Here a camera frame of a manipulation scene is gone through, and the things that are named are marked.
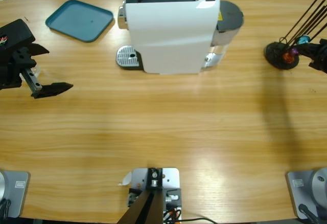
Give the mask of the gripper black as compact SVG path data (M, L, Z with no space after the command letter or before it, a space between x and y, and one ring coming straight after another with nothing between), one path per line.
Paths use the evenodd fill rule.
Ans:
M320 71L326 73L326 39L321 39L319 44L315 43L304 43L299 44L297 46L297 51L299 55L317 55L318 57L311 58L311 62L309 63L309 67L318 68Z
M22 19L1 27L1 89L21 87L20 74L37 65L32 56L49 50L34 42L35 37ZM74 85L66 82L44 85L31 94L34 99L59 95Z

